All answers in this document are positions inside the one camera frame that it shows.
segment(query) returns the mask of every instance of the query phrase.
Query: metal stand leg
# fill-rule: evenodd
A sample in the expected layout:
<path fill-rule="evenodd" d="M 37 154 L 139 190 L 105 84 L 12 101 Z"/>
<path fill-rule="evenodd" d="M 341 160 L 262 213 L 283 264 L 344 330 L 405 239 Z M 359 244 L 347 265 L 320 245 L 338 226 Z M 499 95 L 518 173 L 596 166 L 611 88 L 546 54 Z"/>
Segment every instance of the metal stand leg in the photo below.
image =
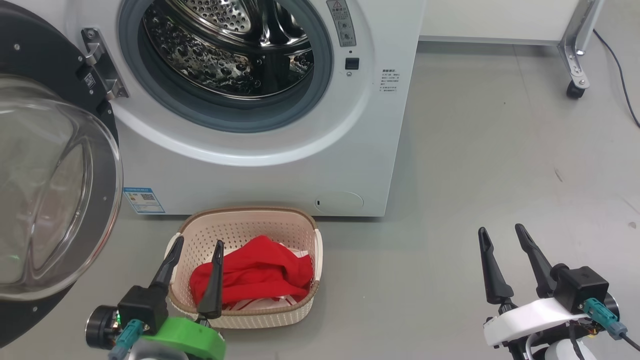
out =
<path fill-rule="evenodd" d="M 582 27 L 582 30 L 578 34 L 578 43 L 576 45 L 578 55 L 584 55 L 587 51 L 587 45 L 589 44 L 589 40 L 593 35 L 593 28 L 596 26 L 596 21 L 600 16 L 600 12 L 602 11 L 602 6 L 604 5 L 605 0 L 596 0 L 593 4 L 593 9 L 589 12 L 587 16 L 586 23 Z"/>
<path fill-rule="evenodd" d="M 571 21 L 564 32 L 560 44 L 558 44 L 558 50 L 564 61 L 564 65 L 569 74 L 571 74 L 572 81 L 569 83 L 569 87 L 566 89 L 566 95 L 572 99 L 579 99 L 584 94 L 586 88 L 589 87 L 589 79 L 585 75 L 580 62 L 578 61 L 577 54 L 577 41 L 580 31 L 584 27 L 589 14 L 594 9 L 594 3 L 596 0 L 579 0 L 578 6 L 576 6 Z"/>

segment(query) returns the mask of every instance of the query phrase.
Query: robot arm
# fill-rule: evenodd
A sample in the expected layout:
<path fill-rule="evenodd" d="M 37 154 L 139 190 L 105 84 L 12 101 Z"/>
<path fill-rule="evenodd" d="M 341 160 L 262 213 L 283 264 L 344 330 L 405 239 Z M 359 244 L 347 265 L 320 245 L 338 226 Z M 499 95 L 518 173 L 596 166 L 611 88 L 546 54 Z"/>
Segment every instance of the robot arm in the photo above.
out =
<path fill-rule="evenodd" d="M 222 315 L 222 266 L 225 244 L 216 243 L 213 270 L 205 296 L 198 305 L 198 318 L 169 317 L 166 296 L 182 252 L 178 237 L 148 288 L 133 286 L 117 307 L 99 306 L 87 321 L 87 345 L 110 350 L 109 360 L 223 360 L 226 344 L 208 319 Z"/>
<path fill-rule="evenodd" d="M 595 360 L 581 338 L 606 330 L 616 340 L 627 340 L 627 328 L 607 293 L 609 283 L 588 266 L 551 267 L 525 227 L 515 226 L 520 246 L 527 253 L 536 276 L 540 300 L 518 307 L 513 290 L 505 282 L 493 256 L 493 243 L 484 227 L 478 230 L 484 288 L 489 304 L 499 304 L 499 315 L 484 323 L 487 345 L 506 347 L 515 360 Z M 549 345 L 535 354 L 531 348 Z"/>

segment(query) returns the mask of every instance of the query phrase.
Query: cable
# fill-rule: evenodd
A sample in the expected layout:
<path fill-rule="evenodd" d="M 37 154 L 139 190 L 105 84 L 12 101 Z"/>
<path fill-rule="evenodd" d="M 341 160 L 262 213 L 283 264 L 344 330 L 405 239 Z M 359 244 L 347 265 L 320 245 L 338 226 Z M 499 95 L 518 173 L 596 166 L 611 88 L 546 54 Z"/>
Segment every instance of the cable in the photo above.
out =
<path fill-rule="evenodd" d="M 535 332 L 529 335 L 529 337 L 527 338 L 527 342 L 524 345 L 524 351 L 527 353 L 528 360 L 533 360 L 533 354 L 531 353 L 531 345 L 537 339 L 538 339 L 538 335 Z"/>
<path fill-rule="evenodd" d="M 603 43 L 603 45 L 606 46 L 607 49 L 609 49 L 609 52 L 611 53 L 611 56 L 613 56 L 613 60 L 616 60 L 616 64 L 618 64 L 618 70 L 620 71 L 620 81 L 622 82 L 622 90 L 624 90 L 625 98 L 627 100 L 627 106 L 629 107 L 629 111 L 631 112 L 631 117 L 634 118 L 634 121 L 636 122 L 636 125 L 638 127 L 640 127 L 640 122 L 638 122 L 636 114 L 634 113 L 634 109 L 631 107 L 631 102 L 629 101 L 629 94 L 627 94 L 627 86 L 625 84 L 625 77 L 622 74 L 622 66 L 620 66 L 620 61 L 618 61 L 618 57 L 616 57 L 616 54 L 611 49 L 611 46 L 609 46 L 609 44 L 607 44 L 607 42 L 600 36 L 600 34 L 598 34 L 596 29 L 593 29 L 593 33 L 598 37 L 600 42 Z"/>
<path fill-rule="evenodd" d="M 569 326 L 569 340 L 571 340 L 571 345 L 573 345 L 573 351 L 578 356 L 578 359 L 584 360 L 584 355 L 582 355 L 582 350 L 580 350 L 580 345 L 578 345 L 578 341 L 575 339 L 575 322 L 568 322 L 567 326 Z"/>
<path fill-rule="evenodd" d="M 629 345 L 633 346 L 634 349 L 640 351 L 640 345 L 636 344 L 633 340 L 629 339 L 629 337 L 627 336 L 627 333 L 620 334 L 620 337 L 623 338 L 627 343 L 629 343 Z"/>

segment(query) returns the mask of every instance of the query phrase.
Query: red cloth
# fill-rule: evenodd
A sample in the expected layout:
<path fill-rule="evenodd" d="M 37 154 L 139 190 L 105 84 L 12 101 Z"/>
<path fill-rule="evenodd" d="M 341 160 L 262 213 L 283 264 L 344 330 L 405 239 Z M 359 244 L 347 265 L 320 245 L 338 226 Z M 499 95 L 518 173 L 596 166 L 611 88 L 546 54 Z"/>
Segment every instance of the red cloth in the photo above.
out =
<path fill-rule="evenodd" d="M 189 285 L 196 305 L 204 296 L 211 271 L 211 263 L 205 263 L 191 274 Z M 309 293 L 313 274 L 309 255 L 298 258 L 286 247 L 260 235 L 225 256 L 222 303 L 286 295 L 300 301 Z"/>

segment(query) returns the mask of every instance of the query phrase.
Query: beige basket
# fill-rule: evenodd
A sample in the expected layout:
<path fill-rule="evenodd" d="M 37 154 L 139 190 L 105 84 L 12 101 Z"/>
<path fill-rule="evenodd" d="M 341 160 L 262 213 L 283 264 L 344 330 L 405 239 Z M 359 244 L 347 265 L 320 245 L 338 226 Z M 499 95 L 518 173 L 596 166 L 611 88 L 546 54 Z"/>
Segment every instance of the beige basket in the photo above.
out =
<path fill-rule="evenodd" d="M 226 249 L 238 249 L 258 235 L 293 249 L 306 250 L 314 267 L 314 280 L 309 295 L 293 306 L 265 310 L 224 310 L 222 317 L 209 320 L 212 327 L 222 329 L 260 329 L 291 325 L 311 310 L 314 295 L 320 285 L 323 246 L 320 231 L 313 218 L 302 211 L 288 208 L 231 208 L 209 210 L 189 217 L 180 231 L 171 238 L 166 254 L 178 236 L 184 245 L 178 265 L 173 269 L 169 299 L 179 311 L 197 317 L 196 306 L 189 289 L 193 270 L 211 260 L 218 240 Z"/>

